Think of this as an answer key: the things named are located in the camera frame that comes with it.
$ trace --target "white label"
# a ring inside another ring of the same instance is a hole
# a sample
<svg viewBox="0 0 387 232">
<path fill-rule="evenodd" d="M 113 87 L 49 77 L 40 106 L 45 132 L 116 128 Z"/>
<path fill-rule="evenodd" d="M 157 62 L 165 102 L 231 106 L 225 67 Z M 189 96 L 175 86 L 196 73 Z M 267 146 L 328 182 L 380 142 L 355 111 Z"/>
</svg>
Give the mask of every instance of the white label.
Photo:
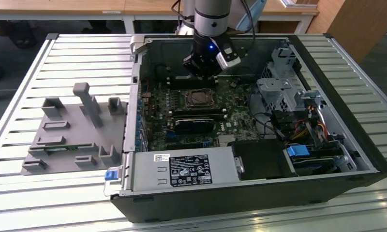
<svg viewBox="0 0 387 232">
<path fill-rule="evenodd" d="M 169 154 L 155 154 L 153 161 L 169 161 Z"/>
<path fill-rule="evenodd" d="M 51 148 L 51 149 L 45 149 L 45 151 L 52 151 L 52 152 L 55 152 L 55 151 L 67 151 L 67 148 Z"/>
<path fill-rule="evenodd" d="M 104 14 L 120 14 L 120 11 L 103 11 Z"/>
</svg>

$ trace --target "warning label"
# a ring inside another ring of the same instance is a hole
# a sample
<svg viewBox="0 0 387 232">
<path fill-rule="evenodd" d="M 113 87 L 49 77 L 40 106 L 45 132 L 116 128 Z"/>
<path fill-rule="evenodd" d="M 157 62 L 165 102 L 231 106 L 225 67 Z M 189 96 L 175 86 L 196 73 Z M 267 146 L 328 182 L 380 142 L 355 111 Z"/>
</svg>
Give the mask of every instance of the warning label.
<svg viewBox="0 0 387 232">
<path fill-rule="evenodd" d="M 173 187 L 212 184 L 208 155 L 169 157 Z"/>
</svg>

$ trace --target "blue tab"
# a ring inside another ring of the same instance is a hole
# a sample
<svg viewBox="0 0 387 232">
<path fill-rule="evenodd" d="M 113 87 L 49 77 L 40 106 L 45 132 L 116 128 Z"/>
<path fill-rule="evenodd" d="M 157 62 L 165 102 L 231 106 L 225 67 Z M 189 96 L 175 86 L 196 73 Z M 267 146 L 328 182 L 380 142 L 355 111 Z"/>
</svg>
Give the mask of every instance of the blue tab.
<svg viewBox="0 0 387 232">
<path fill-rule="evenodd" d="M 104 174 L 104 180 L 119 180 L 119 170 L 108 170 Z"/>
<path fill-rule="evenodd" d="M 310 152 L 306 145 L 294 145 L 287 148 L 288 156 L 308 156 Z"/>
</svg>

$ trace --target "gray plastic stand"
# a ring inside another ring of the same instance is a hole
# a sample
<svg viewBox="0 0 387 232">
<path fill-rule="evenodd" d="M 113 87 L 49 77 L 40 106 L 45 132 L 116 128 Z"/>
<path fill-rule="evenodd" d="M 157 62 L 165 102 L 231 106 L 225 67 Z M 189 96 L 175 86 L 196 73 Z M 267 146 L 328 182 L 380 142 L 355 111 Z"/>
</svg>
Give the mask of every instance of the gray plastic stand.
<svg viewBox="0 0 387 232">
<path fill-rule="evenodd" d="M 76 83 L 81 104 L 47 98 L 45 113 L 22 163 L 22 175 L 107 169 L 120 165 L 127 103 L 97 103 L 88 83 Z"/>
</svg>

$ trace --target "metal slatted table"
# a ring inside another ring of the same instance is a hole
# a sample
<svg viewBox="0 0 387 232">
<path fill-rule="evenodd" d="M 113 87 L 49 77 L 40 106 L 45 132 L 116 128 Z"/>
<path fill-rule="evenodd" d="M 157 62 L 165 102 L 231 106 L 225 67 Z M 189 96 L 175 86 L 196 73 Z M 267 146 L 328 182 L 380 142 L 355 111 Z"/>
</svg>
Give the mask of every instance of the metal slatted table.
<svg viewBox="0 0 387 232">
<path fill-rule="evenodd" d="M 387 158 L 387 97 L 334 39 L 299 36 Z M 103 194 L 104 171 L 21 176 L 45 97 L 79 103 L 75 82 L 99 102 L 128 99 L 131 36 L 60 35 L 45 40 L 0 121 L 0 231 L 371 231 L 387 229 L 387 179 L 327 203 L 132 224 Z M 303 72 L 311 88 L 314 81 Z"/>
</svg>

